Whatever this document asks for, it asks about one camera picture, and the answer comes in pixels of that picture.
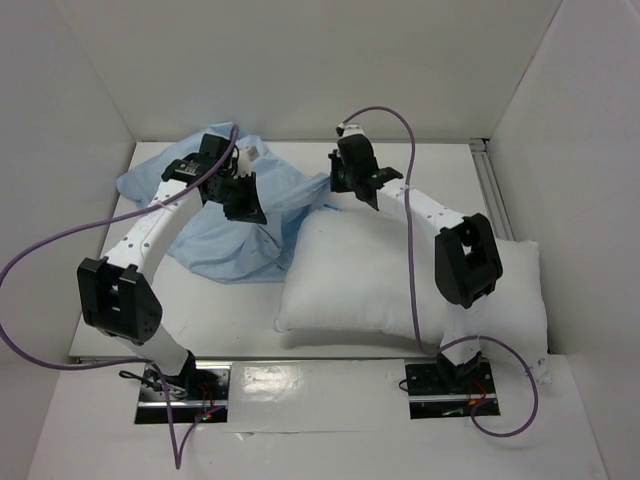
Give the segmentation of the light blue pillowcase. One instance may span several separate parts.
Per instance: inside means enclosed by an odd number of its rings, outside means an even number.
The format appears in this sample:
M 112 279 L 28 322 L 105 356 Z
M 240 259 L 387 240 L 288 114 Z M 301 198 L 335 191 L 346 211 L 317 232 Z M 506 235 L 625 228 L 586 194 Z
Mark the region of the light blue pillowcase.
M 326 201 L 329 176 L 300 172 L 257 135 L 240 131 L 236 145 L 258 152 L 252 171 L 267 223 L 230 221 L 221 205 L 208 202 L 167 254 L 191 273 L 223 284 L 281 282 L 293 261 L 303 221 Z

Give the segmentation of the white pillow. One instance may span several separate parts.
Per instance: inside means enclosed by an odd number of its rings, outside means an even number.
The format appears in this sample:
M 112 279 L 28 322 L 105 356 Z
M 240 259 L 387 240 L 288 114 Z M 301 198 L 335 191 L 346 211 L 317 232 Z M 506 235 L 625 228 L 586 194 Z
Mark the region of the white pillow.
M 539 247 L 532 241 L 496 244 L 504 273 L 486 300 L 479 331 L 537 365 L 548 349 Z M 435 285 L 433 261 L 431 245 L 416 233 L 415 331 L 405 224 L 376 212 L 317 210 L 300 227 L 274 329 L 380 332 L 437 344 L 450 315 Z

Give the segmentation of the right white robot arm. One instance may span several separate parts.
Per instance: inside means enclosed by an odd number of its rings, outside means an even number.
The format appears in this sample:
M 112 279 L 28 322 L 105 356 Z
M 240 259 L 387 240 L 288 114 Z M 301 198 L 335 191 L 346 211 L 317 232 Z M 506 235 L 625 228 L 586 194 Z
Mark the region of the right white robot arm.
M 480 213 L 467 216 L 443 206 L 408 185 L 407 176 L 381 168 L 360 126 L 341 124 L 337 135 L 337 148 L 328 155 L 331 191 L 351 192 L 373 209 L 406 223 L 411 280 L 415 279 L 415 228 L 433 248 L 435 285 L 450 315 L 435 357 L 436 379 L 444 390 L 460 391 L 480 365 L 478 328 L 486 297 L 503 275 L 491 224 Z

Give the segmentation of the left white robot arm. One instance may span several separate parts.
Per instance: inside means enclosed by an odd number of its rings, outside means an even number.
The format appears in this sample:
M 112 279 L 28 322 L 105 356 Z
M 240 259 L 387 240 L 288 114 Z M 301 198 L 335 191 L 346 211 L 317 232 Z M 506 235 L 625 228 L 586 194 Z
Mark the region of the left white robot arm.
M 77 279 L 84 322 L 124 344 L 163 373 L 163 389 L 189 397 L 213 376 L 161 325 L 163 308 L 152 290 L 158 266 L 186 224 L 208 203 L 226 219 L 266 224 L 252 165 L 254 147 L 239 147 L 212 134 L 196 152 L 172 161 L 150 205 L 127 234 L 101 259 L 84 259 Z

